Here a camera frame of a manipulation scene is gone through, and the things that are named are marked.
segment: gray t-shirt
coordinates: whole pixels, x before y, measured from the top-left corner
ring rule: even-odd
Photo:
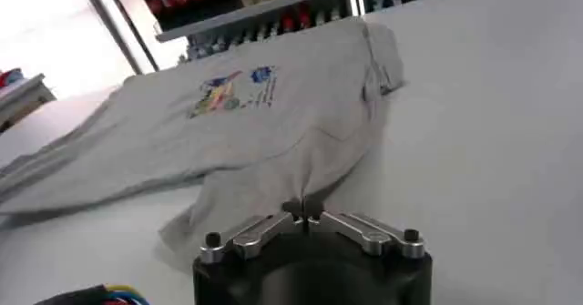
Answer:
[[[81,127],[0,170],[0,214],[85,208],[222,170],[202,192],[220,230],[343,176],[380,131],[381,86],[401,75],[392,33],[353,18],[131,77]]]

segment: shelf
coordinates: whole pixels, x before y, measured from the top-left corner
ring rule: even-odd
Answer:
[[[45,75],[39,74],[32,78],[20,79],[9,86],[0,88],[0,107],[14,101],[29,89],[38,86],[45,79]]]
[[[202,33],[211,30],[215,27],[228,25],[240,20],[248,19],[257,15],[277,10],[282,7],[295,5],[307,0],[268,0],[256,5],[243,7],[233,12],[225,13],[223,15],[213,16],[207,20],[199,21],[193,24],[176,27],[168,31],[160,31],[156,35],[159,42],[167,42],[183,36],[191,36],[197,33]]]

